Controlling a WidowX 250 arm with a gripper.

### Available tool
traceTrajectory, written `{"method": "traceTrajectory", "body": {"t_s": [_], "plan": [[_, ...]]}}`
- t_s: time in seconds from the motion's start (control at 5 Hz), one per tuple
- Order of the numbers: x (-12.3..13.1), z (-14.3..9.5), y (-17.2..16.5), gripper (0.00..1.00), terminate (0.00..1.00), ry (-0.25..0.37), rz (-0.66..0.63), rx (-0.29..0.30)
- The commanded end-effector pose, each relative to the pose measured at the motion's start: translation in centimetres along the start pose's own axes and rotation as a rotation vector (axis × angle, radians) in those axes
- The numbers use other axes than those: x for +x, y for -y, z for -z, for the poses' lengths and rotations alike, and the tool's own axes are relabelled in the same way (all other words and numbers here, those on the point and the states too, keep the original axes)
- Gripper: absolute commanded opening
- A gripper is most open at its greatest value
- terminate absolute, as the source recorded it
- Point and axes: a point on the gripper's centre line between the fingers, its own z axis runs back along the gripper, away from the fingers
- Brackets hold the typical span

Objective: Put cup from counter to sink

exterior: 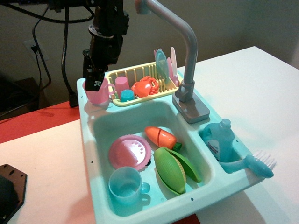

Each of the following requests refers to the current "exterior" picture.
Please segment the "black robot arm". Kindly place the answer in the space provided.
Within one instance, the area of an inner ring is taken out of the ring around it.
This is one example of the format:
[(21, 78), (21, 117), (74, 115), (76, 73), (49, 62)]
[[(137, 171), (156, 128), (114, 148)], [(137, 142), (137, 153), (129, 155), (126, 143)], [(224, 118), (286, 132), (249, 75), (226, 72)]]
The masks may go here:
[(109, 65), (117, 64), (127, 34), (129, 15), (122, 0), (50, 0), (49, 7), (60, 12), (67, 7), (95, 7), (90, 47), (83, 51), (83, 78), (86, 91), (98, 91)]

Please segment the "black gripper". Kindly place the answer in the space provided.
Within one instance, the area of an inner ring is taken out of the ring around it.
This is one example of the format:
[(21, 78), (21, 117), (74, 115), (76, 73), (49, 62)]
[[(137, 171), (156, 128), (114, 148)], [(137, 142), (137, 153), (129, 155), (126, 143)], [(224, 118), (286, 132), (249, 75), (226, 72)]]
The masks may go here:
[(118, 61), (122, 44), (122, 35), (114, 35), (111, 38), (92, 36), (90, 48), (83, 51), (86, 91), (99, 91), (108, 66)]

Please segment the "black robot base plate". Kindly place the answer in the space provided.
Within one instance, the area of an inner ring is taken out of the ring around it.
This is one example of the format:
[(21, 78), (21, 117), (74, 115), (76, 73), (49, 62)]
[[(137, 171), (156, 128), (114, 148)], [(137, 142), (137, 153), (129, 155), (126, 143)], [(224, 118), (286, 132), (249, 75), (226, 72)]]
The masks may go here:
[(0, 223), (7, 224), (25, 202), (27, 174), (9, 164), (0, 166)]

